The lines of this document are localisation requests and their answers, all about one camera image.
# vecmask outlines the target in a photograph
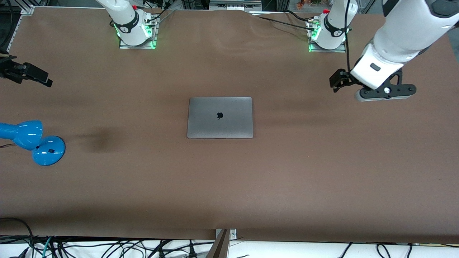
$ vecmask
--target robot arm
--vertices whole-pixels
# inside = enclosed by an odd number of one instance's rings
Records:
[[[23,80],[32,80],[51,87],[53,81],[48,79],[48,73],[31,63],[16,63],[8,52],[0,50],[0,78],[9,79],[15,83],[22,83]]]
[[[120,39],[127,45],[137,46],[152,34],[146,29],[150,25],[151,14],[134,9],[128,0],[96,0],[110,14]]]
[[[459,20],[458,0],[385,0],[385,24],[365,47],[351,75],[371,89],[437,41]]]
[[[344,41],[345,30],[348,28],[354,16],[357,14],[358,5],[355,0],[349,0],[349,8],[346,12],[348,0],[336,0],[329,13],[322,13],[314,17],[317,25],[312,27],[316,33],[312,33],[311,40],[324,50],[334,50]]]

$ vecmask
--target black cable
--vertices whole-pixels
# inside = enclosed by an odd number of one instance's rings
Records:
[[[64,256],[61,254],[61,250],[62,250],[62,252],[64,252],[65,256],[67,256],[67,258],[70,258],[68,256],[68,254],[65,253],[66,250],[64,248],[64,244],[62,243],[62,241],[57,243],[57,248],[59,249],[59,254],[60,254],[61,258],[64,258]]]
[[[190,255],[188,256],[189,258],[197,258],[197,254],[193,245],[193,241],[190,239]]]
[[[409,250],[408,250],[408,254],[406,255],[406,258],[409,258],[411,254],[411,250],[413,249],[413,245],[411,243],[408,243],[408,245],[409,245]]]
[[[0,220],[14,220],[14,221],[17,221],[17,222],[21,222],[22,224],[24,224],[24,226],[26,226],[27,231],[29,232],[29,235],[30,235],[30,244],[29,244],[29,246],[32,247],[32,257],[35,257],[34,256],[34,250],[35,250],[35,247],[34,247],[34,235],[32,234],[32,230],[30,229],[29,225],[25,221],[23,221],[22,219],[17,219],[17,218],[4,217],[4,218],[0,218]]]
[[[381,256],[381,258],[386,258],[384,256],[382,256],[382,254],[379,252],[379,247],[382,246],[384,248],[384,250],[386,251],[387,253],[387,258],[391,258],[391,254],[389,254],[389,251],[387,250],[387,248],[383,245],[383,244],[377,244],[376,245],[376,251],[378,252],[379,256]]]
[[[17,58],[17,56],[11,56],[11,55],[10,55],[9,57],[4,57],[4,58],[0,59],[0,63],[9,61],[9,60],[15,59],[15,58]]]
[[[282,23],[282,24],[285,24],[285,25],[289,25],[289,26],[297,27],[297,28],[303,28],[303,29],[306,29],[306,30],[314,30],[313,28],[307,28],[307,27],[303,27],[303,26],[298,26],[298,25],[295,25],[295,24],[286,23],[286,22],[281,22],[281,21],[278,21],[278,20],[273,20],[273,19],[270,19],[270,18],[266,18],[266,17],[261,17],[261,16],[257,16],[257,17],[258,17],[258,18],[261,18],[261,19],[265,19],[265,20],[268,20],[268,21],[272,21],[272,22],[278,22],[278,23]]]
[[[27,247],[26,249],[24,249],[24,251],[17,257],[17,258],[25,258],[26,257],[26,254],[27,254],[27,251],[28,251],[29,247]]]
[[[296,19],[298,19],[298,20],[300,20],[300,21],[304,21],[304,22],[307,22],[308,19],[314,18],[314,17],[310,17],[310,18],[301,18],[301,17],[299,17],[296,13],[294,13],[294,12],[292,12],[292,11],[290,11],[290,10],[285,10],[285,11],[283,11],[283,12],[288,12],[288,13],[290,13],[291,15],[295,16]]]
[[[130,247],[127,247],[127,248],[126,248],[127,251],[129,251],[129,249],[134,249],[134,247],[135,247],[136,245],[138,245],[140,242],[142,242],[142,241],[138,241],[137,243],[131,245]],[[124,247],[123,247],[123,250],[121,251],[121,256],[120,256],[120,258],[121,258],[121,257],[124,257],[124,254],[125,254],[127,251],[125,251],[125,250],[124,250]]]
[[[200,245],[210,245],[210,244],[213,244],[214,242],[203,242],[203,243],[194,243],[193,246],[200,246]],[[176,251],[183,251],[182,249],[183,248],[187,248],[187,247],[190,247],[190,245],[187,245],[187,246],[183,246],[183,247],[178,247],[176,249],[172,249],[171,251],[167,252],[165,255],[163,256],[160,256],[159,258],[165,258],[166,255],[172,253],[172,252],[176,252]]]
[[[143,1],[143,4],[147,4],[150,8],[152,8],[152,6],[150,5],[150,3],[147,2],[147,1]]]
[[[19,240],[21,240],[21,239],[11,240],[11,241],[8,241],[8,242],[1,242],[0,244],[12,244],[12,243],[17,242]]]
[[[162,12],[160,12],[158,14],[158,16],[156,16],[156,17],[154,17],[154,18],[152,18],[150,20],[147,20],[146,22],[151,22],[151,21],[154,21],[154,20],[158,19],[166,10],[167,10],[167,8],[165,8]]]
[[[2,44],[0,44],[0,49],[7,43],[8,39],[13,35],[14,32],[14,22],[13,22],[13,6],[11,5],[10,0],[6,0],[8,6],[10,7],[10,16],[11,16],[11,25],[8,34],[6,35],[5,40],[3,40]]]
[[[142,245],[142,248],[143,248],[144,251],[145,251],[145,257],[146,257],[146,256],[147,256],[147,253],[146,253],[147,248],[146,248],[145,245],[143,244],[143,241],[141,241],[140,244]]]
[[[110,257],[110,255],[112,255],[116,250],[118,250],[120,247],[122,247],[123,245],[121,244],[121,241],[118,241],[116,243],[114,243],[111,247],[109,247],[101,256],[101,258],[104,258],[105,254],[108,252],[108,250],[110,250],[112,247],[115,247],[115,245],[119,244],[120,246],[118,246],[117,248],[115,248],[115,250],[113,250],[107,257]]]
[[[51,257],[57,258],[56,249],[54,248],[54,243],[48,243],[48,248],[51,250]]]
[[[161,240],[159,245],[157,247],[155,247],[155,249],[150,253],[150,255],[148,255],[147,258],[152,258],[152,256],[155,255],[155,253],[157,253],[160,248],[162,248],[163,246],[167,245],[170,242],[172,242],[172,240],[170,240],[170,239],[164,240],[164,241]]]
[[[459,246],[452,246],[452,245],[447,245],[447,244],[439,244],[439,245],[446,246],[446,247],[459,247]]]
[[[67,257],[70,255],[72,258],[76,258],[76,257],[73,256],[71,253],[69,253],[67,250],[65,250],[65,248],[64,248],[63,250],[64,250],[64,253],[65,253],[65,255],[66,255]]]
[[[346,11],[344,12],[344,45],[346,48],[346,62],[347,62],[347,71],[351,71],[351,65],[349,62],[349,41],[347,39],[347,13],[349,12],[349,4],[351,4],[351,0],[347,1]]]
[[[83,246],[83,245],[71,245],[71,246],[66,246],[65,248],[68,247],[102,247],[102,246],[114,246],[113,243],[105,243],[105,244],[98,244],[98,245],[93,245],[93,246]]]
[[[352,245],[352,242],[349,242],[349,244],[347,245],[346,249],[344,249],[343,253],[338,258],[343,258],[346,255],[347,250],[349,249],[349,247],[351,247],[351,245]]]

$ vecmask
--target metal bracket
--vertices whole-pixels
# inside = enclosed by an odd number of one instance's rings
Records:
[[[216,236],[206,258],[227,258],[230,240],[237,238],[236,229],[217,229]]]
[[[31,16],[35,11],[35,6],[31,6],[30,8],[22,9],[21,15]]]
[[[215,231],[215,239],[217,239],[217,237],[218,237],[218,235],[220,234],[221,231],[222,231],[222,229],[217,229]],[[237,231],[236,231],[236,229],[230,229],[229,230],[229,234],[230,234],[230,236],[229,236],[230,240],[236,240],[237,239]]]
[[[14,29],[13,35],[11,36],[10,42],[8,43],[6,52],[10,52],[11,45],[13,44],[13,40],[16,37],[16,33],[17,33],[17,30],[19,29],[19,25],[21,24],[21,21],[22,21],[22,15],[19,17],[19,20],[17,21],[16,28]]]

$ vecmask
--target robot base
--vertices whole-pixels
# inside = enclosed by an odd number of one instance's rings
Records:
[[[305,22],[307,28],[315,29],[314,31],[308,30],[309,52],[345,53],[346,48],[344,47],[344,42],[342,42],[341,45],[335,49],[324,49],[311,39],[313,35],[317,33],[318,18],[318,16],[315,16],[314,19],[309,19],[309,21]]]
[[[156,43],[158,40],[158,30],[159,30],[159,21],[160,17],[158,17],[158,14],[150,14],[146,13],[146,18],[147,19],[154,19],[153,21],[149,22],[147,25],[151,28],[146,28],[144,27],[145,33],[150,34],[151,37],[149,37],[144,43],[137,45],[137,46],[132,46],[124,43],[121,40],[121,37],[118,34],[118,37],[120,38],[119,40],[119,49],[155,49],[156,48]]]

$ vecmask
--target cable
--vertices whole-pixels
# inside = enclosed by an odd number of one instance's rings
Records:
[[[167,10],[167,8],[165,8],[162,12],[160,12],[158,14],[158,16],[156,16],[156,17],[154,17],[154,18],[152,18],[150,20],[147,20],[146,22],[151,22],[151,21],[154,21],[154,20],[158,19],[166,10]]]
[[[269,19],[269,18],[265,18],[265,17],[261,17],[261,16],[257,16],[257,17],[258,17],[258,18],[261,18],[261,19],[268,20],[268,21],[278,22],[278,23],[282,23],[282,24],[285,24],[285,25],[297,27],[297,28],[303,28],[303,29],[306,29],[306,30],[314,30],[313,28],[307,28],[307,27],[303,27],[303,26],[298,26],[298,25],[295,25],[295,24],[286,23],[286,22],[281,22],[281,21],[277,21],[277,20],[273,20],[273,19]]]
[[[3,62],[6,62],[6,61],[9,61],[11,59],[15,59],[17,58],[17,56],[9,56],[9,57],[4,57],[2,59],[0,59],[0,63],[3,63]]]
[[[50,243],[51,245],[48,245],[50,250],[51,250],[51,257],[53,258],[57,258],[57,254],[56,254],[56,249],[54,248],[54,243]]]
[[[174,11],[175,11],[175,10],[171,10],[171,12],[168,13],[163,19],[161,19],[161,20],[158,22],[158,24],[164,22],[164,20],[166,20],[166,18],[169,17],[169,15],[171,15]]]
[[[345,48],[346,48],[347,71],[351,72],[351,65],[350,65],[350,62],[349,62],[349,41],[347,39],[347,13],[349,12],[349,4],[351,4],[351,0],[347,1],[346,11],[344,12],[344,37],[345,37],[344,45],[345,45]]]
[[[48,245],[50,244],[51,238],[52,236],[50,236],[48,240],[46,240],[45,247],[43,248],[43,254],[41,255],[42,258],[46,257],[46,249],[48,248]]]
[[[57,243],[57,252],[59,253],[59,257],[60,258],[64,258],[64,256],[62,255],[62,249],[61,249],[61,247],[59,245],[61,242],[57,241],[56,243]]]
[[[406,258],[409,258],[411,254],[411,250],[413,249],[413,245],[411,243],[408,243],[408,245],[409,245],[409,249],[408,249],[408,254],[406,255]]]
[[[21,222],[22,224],[24,224],[24,226],[26,226],[27,228],[27,231],[29,232],[29,235],[30,235],[30,246],[32,247],[32,257],[35,257],[34,256],[34,235],[32,234],[32,230],[30,229],[29,225],[23,221],[22,219],[17,219],[17,218],[10,218],[10,217],[4,217],[4,218],[0,218],[0,221],[1,220],[14,220],[14,221],[18,221],[18,222]]]
[[[138,245],[140,242],[142,242],[142,241],[138,241],[137,243],[131,245],[131,246],[128,247],[128,248],[126,248],[127,251],[129,251],[129,249],[135,249],[134,247],[135,247],[136,245]],[[124,250],[124,247],[123,247],[123,250],[121,251],[121,256],[120,256],[120,258],[121,258],[121,257],[124,257],[124,254],[127,253],[127,251],[125,251],[125,250]]]
[[[10,143],[10,144],[2,145],[2,146],[0,146],[0,148],[6,148],[6,147],[15,146],[15,145],[16,145],[16,144],[14,144],[14,143]]]
[[[210,245],[210,244],[213,244],[213,243],[214,243],[214,242],[194,243],[193,246]],[[172,249],[171,251],[167,252],[167,253],[164,254],[163,256],[160,256],[159,258],[165,258],[166,255],[168,255],[168,254],[170,254],[170,253],[172,253],[172,252],[183,251],[182,249],[183,249],[183,248],[187,248],[187,247],[190,247],[190,245],[178,247],[178,248],[176,248],[176,249]]]
[[[387,253],[387,258],[391,258],[391,255],[389,254],[389,251],[387,250],[387,248],[383,245],[383,244],[377,244],[376,245],[376,251],[378,252],[379,256],[381,256],[381,258],[386,258],[384,256],[382,256],[382,254],[379,252],[379,247],[382,246],[384,248],[384,250],[386,251]]]
[[[118,241],[116,243],[114,243],[111,247],[109,247],[101,256],[101,258],[104,258],[105,254],[108,252],[108,250],[110,250],[112,247],[115,247],[115,245],[119,244],[120,246],[118,246],[117,248],[115,248],[115,250],[113,250],[107,257],[110,257],[110,255],[112,255],[116,250],[118,250],[122,244],[121,244],[121,241]]]
[[[290,10],[285,10],[285,11],[283,11],[283,12],[288,12],[288,13],[290,13],[291,15],[295,16],[296,19],[298,19],[298,20],[300,20],[300,21],[304,21],[304,22],[307,22],[308,19],[314,18],[314,16],[313,16],[313,17],[310,17],[310,18],[301,18],[301,17],[299,17],[296,13],[294,13],[294,12],[292,12],[292,11],[290,11]]]
[[[439,245],[446,246],[446,247],[459,247],[459,246],[452,246],[452,245],[447,245],[447,244],[439,244]]]
[[[152,6],[150,5],[150,3],[147,2],[147,1],[143,1],[143,4],[147,4],[150,8],[152,8]]]
[[[155,255],[155,253],[157,253],[160,248],[162,248],[163,246],[167,245],[170,242],[172,242],[172,240],[164,240],[164,241],[161,240],[159,245],[155,247],[155,249],[150,253],[150,255],[148,255],[147,258],[152,258],[152,256]]]
[[[345,256],[346,253],[347,253],[347,250],[349,249],[349,247],[351,247],[351,245],[352,245],[352,242],[349,242],[349,244],[347,245],[346,249],[344,249],[344,252],[343,252],[343,253],[341,254],[341,256],[338,257],[338,258],[344,258],[344,256]]]
[[[11,5],[10,0],[6,0],[6,2],[8,3],[8,6],[10,7],[11,25],[10,25],[10,30],[8,31],[8,34],[6,35],[6,38],[3,40],[3,42],[0,45],[0,49],[7,43],[7,41],[10,39],[11,35],[13,35],[13,32],[14,32],[13,6]]]
[[[189,258],[197,258],[197,254],[195,251],[195,248],[193,246],[193,241],[190,239],[190,255],[188,256]]]

